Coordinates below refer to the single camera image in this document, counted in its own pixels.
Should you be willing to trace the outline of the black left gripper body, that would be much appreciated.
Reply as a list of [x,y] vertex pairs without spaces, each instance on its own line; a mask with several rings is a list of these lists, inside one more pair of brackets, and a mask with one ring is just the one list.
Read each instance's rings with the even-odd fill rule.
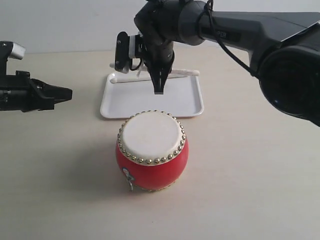
[[0,77],[0,110],[30,112],[40,109],[40,95],[28,71]]

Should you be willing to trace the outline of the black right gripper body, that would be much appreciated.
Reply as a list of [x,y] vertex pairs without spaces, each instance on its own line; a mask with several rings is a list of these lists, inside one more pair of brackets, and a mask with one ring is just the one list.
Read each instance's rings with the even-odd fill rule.
[[134,17],[142,34],[144,64],[148,71],[173,64],[174,41],[181,40],[178,25],[183,8],[181,0],[148,0]]

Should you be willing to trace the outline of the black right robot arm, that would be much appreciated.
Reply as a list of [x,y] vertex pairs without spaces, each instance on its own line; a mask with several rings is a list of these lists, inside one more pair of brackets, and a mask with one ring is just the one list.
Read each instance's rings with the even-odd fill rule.
[[318,12],[215,11],[211,0],[149,0],[134,23],[156,94],[164,92],[175,42],[198,46],[211,41],[258,79],[274,108],[319,125]]

